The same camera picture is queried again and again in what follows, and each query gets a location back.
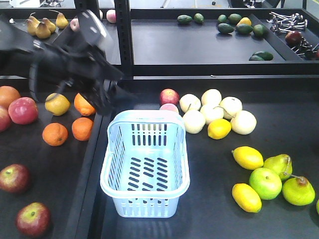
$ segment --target white fruit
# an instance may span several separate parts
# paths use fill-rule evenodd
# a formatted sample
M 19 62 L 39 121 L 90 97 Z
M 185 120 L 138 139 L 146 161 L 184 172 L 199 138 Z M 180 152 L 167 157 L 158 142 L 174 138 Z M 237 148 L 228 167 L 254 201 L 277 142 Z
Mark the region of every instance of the white fruit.
M 221 102 L 221 93 L 217 89 L 210 89 L 205 91 L 204 94 L 201 96 L 201 104 L 213 104 L 219 105 Z
M 183 116 L 185 130 L 188 133 L 199 133 L 205 125 L 205 117 L 198 110 L 189 110 Z
M 203 105 L 200 112 L 204 115 L 206 124 L 210 124 L 213 120 L 222 119 L 224 117 L 223 108 L 214 104 Z
M 223 98 L 219 105 L 224 108 L 224 118 L 227 120 L 235 117 L 236 113 L 243 109 L 241 101 L 232 96 Z
M 231 119 L 231 128 L 238 134 L 251 133 L 257 124 L 255 116 L 248 111 L 239 111 L 236 116 Z
M 201 107 L 200 99 L 192 94 L 186 94 L 180 98 L 179 105 L 184 113 L 189 110 L 199 110 Z

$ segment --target apple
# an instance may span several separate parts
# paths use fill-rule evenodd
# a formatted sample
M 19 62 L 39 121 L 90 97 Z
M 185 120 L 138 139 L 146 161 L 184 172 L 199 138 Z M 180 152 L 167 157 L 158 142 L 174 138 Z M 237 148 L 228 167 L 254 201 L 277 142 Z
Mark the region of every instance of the apple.
M 43 203 L 34 202 L 22 208 L 15 218 L 16 228 L 28 237 L 44 235 L 51 225 L 51 212 Z
M 160 105 L 171 103 L 177 105 L 179 101 L 179 94 L 173 89 L 164 89 L 159 95 Z
M 110 9 L 106 12 L 106 20 L 110 23 L 116 23 L 116 13 L 114 9 Z
M 188 133 L 199 133 L 205 125 L 204 115 L 197 110 L 189 110 L 183 115 L 185 130 Z
M 5 131 L 11 125 L 11 118 L 8 110 L 0 106 L 0 132 Z
M 171 103 L 166 103 L 160 107 L 160 110 L 174 111 L 179 114 L 178 108 L 176 105 Z
M 77 18 L 72 19 L 70 22 L 70 28 L 74 32 L 80 30 L 79 19 L 77 19 Z
M 0 171 L 0 189 L 6 192 L 23 193 L 30 185 L 30 171 L 22 164 L 12 164 Z
M 200 99 L 193 94 L 186 94 L 179 100 L 181 110 L 186 113 L 189 110 L 199 110 L 201 107 Z
M 249 185 L 264 200 L 274 199 L 282 189 L 279 175 L 269 168 L 257 168 L 249 177 Z
M 223 98 L 219 105 L 224 109 L 224 118 L 227 120 L 235 117 L 236 113 L 243 109 L 240 99 L 232 96 Z
M 221 102 L 221 93 L 217 89 L 210 89 L 204 92 L 201 96 L 201 104 L 204 106 L 205 104 L 219 105 Z
M 256 127 L 257 120 L 249 111 L 239 111 L 230 120 L 231 129 L 238 134 L 250 134 Z
M 21 97 L 9 105 L 11 120 L 17 124 L 30 124 L 38 119 L 38 107 L 30 97 Z

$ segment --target yellow pear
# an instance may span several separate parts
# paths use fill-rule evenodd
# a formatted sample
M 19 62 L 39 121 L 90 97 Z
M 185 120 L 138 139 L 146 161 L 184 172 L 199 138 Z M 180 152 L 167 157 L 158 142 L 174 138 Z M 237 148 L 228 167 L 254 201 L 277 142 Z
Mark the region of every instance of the yellow pear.
M 36 19 L 34 16 L 29 16 L 29 19 L 36 25 L 38 26 L 40 21 L 38 19 Z
M 56 26 L 55 26 L 55 24 L 52 22 L 52 21 L 50 21 L 48 18 L 46 18 L 46 17 L 44 17 L 43 19 L 42 19 L 42 21 L 45 23 L 45 25 L 49 28 L 49 30 L 50 30 L 50 32 L 51 33 L 55 33 L 55 30 L 56 30 Z
M 58 28 L 64 29 L 69 24 L 69 21 L 65 18 L 63 13 L 59 12 L 55 24 Z
M 40 39 L 46 39 L 50 37 L 51 32 L 44 22 L 40 22 L 38 27 L 36 28 L 35 34 Z
M 27 32 L 31 35 L 31 36 L 35 36 L 35 32 L 36 32 L 36 28 L 37 25 L 34 24 L 34 22 L 30 19 L 26 20 L 26 26 L 27 26 Z

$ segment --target pink apple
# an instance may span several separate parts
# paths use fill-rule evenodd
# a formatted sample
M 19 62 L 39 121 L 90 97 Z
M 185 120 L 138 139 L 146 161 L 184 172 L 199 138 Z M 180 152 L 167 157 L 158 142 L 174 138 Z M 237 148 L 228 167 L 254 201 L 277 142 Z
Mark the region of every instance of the pink apple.
M 159 95 L 160 105 L 171 103 L 177 105 L 179 102 L 179 94 L 173 89 L 165 89 Z
M 9 105 L 10 118 L 17 124 L 29 124 L 38 119 L 38 108 L 30 97 L 21 97 Z
M 0 189 L 6 192 L 23 193 L 30 185 L 30 171 L 22 164 L 12 164 L 0 171 Z
M 51 212 L 43 203 L 35 202 L 22 208 L 15 218 L 16 228 L 24 235 L 37 238 L 51 225 Z
M 178 108 L 176 105 L 171 103 L 166 103 L 160 107 L 160 110 L 174 111 L 179 114 Z
M 8 110 L 0 106 L 0 132 L 5 131 L 11 125 L 11 118 Z
M 70 28 L 72 31 L 80 30 L 79 19 L 77 19 L 77 18 L 72 19 L 70 22 Z
M 114 9 L 110 9 L 106 12 L 106 20 L 110 23 L 116 23 L 116 13 Z

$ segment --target green pear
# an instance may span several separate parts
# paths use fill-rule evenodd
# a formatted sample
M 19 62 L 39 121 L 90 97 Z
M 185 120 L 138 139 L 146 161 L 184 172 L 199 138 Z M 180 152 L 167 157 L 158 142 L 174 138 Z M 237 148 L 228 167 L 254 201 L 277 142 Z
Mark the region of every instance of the green pear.
M 287 154 L 267 158 L 264 167 L 275 171 L 282 181 L 288 179 L 293 173 L 292 161 Z
M 287 202 L 296 206 L 308 205 L 314 201 L 316 196 L 309 180 L 297 176 L 284 182 L 282 192 Z

